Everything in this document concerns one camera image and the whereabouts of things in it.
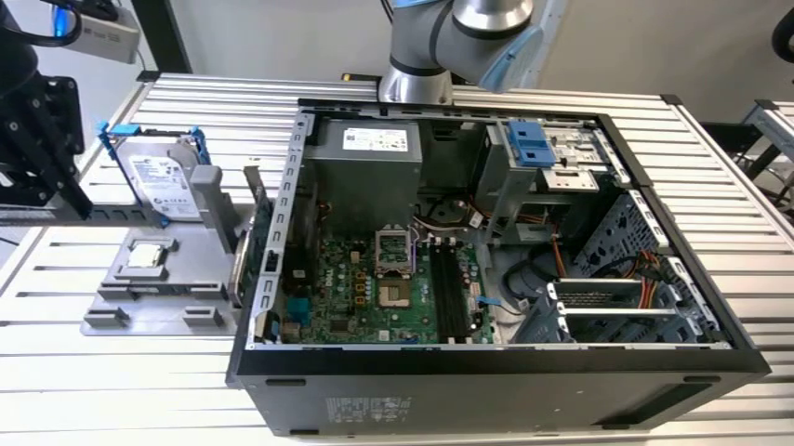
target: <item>motherboard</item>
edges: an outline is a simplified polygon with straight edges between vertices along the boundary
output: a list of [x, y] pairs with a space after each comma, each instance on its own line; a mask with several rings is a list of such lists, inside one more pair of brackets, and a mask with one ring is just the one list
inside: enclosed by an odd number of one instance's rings
[[[317, 286], [309, 296], [289, 302], [285, 342], [493, 343], [489, 309], [478, 304], [483, 288], [473, 247], [409, 243], [411, 258], [403, 258], [394, 236], [378, 241], [323, 240]], [[439, 265], [442, 248], [454, 265]], [[410, 271], [381, 272], [378, 253], [387, 263], [409, 260]], [[293, 300], [302, 305], [291, 305]], [[450, 324], [458, 327], [454, 335]]]

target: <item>ram slot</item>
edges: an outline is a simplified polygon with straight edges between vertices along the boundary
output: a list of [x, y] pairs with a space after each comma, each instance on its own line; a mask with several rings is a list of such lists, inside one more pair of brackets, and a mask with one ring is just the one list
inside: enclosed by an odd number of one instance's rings
[[467, 307], [454, 247], [431, 246], [431, 281], [439, 342], [466, 342]]

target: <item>aluminum extrusion table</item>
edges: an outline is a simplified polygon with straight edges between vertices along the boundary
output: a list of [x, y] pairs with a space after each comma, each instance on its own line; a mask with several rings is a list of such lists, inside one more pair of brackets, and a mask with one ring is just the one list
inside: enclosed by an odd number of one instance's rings
[[[200, 125], [223, 187], [251, 201], [242, 167], [278, 187], [298, 98], [374, 100], [370, 83], [306, 83], [163, 75], [140, 84], [112, 124]], [[461, 106], [605, 112], [656, 182], [773, 373], [648, 433], [306, 439], [335, 444], [794, 444], [793, 229], [689, 111], [660, 96], [457, 87]], [[83, 187], [95, 202], [132, 195], [98, 145]], [[0, 442], [295, 444], [265, 426], [246, 392], [223, 383], [231, 337], [84, 337], [82, 316], [124, 229], [50, 228], [27, 235], [3, 271]]]

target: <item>white wall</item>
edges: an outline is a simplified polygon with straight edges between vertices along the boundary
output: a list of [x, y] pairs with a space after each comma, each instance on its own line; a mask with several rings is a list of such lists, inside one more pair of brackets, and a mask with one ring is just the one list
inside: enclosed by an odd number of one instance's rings
[[[337, 80], [381, 74], [378, 0], [171, 0], [194, 71]], [[700, 119], [740, 120], [757, 98], [794, 99], [772, 30], [792, 0], [570, 0], [541, 88], [676, 93]]]
[[378, 0], [171, 0], [195, 73], [326, 80], [383, 74], [391, 27]]
[[539, 87], [674, 93], [700, 120], [738, 121], [758, 98], [794, 99], [772, 51], [792, 0], [573, 0]]
[[[31, 32], [52, 34], [50, 5], [34, 0], [7, 0], [14, 18], [20, 27]], [[130, 0], [122, 2], [132, 10]], [[150, 46], [142, 39], [140, 52], [150, 70], [155, 69]], [[108, 120], [122, 101], [132, 91], [135, 78], [142, 71], [142, 64], [128, 65], [102, 59], [63, 48], [39, 48], [39, 71], [46, 75], [75, 78], [79, 89], [80, 113], [83, 116], [83, 135], [86, 145], [95, 140], [95, 127]]]

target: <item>power supply label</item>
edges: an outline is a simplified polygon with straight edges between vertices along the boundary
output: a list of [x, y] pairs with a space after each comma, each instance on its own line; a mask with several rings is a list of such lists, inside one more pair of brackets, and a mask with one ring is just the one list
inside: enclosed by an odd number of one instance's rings
[[172, 220], [199, 218], [199, 207], [180, 164], [166, 156], [134, 155], [135, 179], [151, 207]]
[[409, 131], [378, 128], [347, 128], [346, 151], [409, 151]]
[[402, 423], [411, 397], [326, 398], [326, 406], [331, 423]]

